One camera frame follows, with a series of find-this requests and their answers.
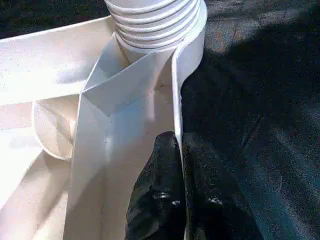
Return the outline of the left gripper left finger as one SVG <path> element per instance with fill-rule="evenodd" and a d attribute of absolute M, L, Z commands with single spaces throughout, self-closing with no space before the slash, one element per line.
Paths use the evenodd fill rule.
<path fill-rule="evenodd" d="M 186 227 L 185 183 L 174 132 L 159 134 L 139 174 L 126 212 L 128 240 L 182 240 Z"/>

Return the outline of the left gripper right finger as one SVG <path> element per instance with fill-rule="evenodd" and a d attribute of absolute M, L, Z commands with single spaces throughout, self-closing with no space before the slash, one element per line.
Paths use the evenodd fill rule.
<path fill-rule="evenodd" d="M 210 142 L 195 133 L 182 137 L 191 240 L 261 240 L 255 216 Z"/>

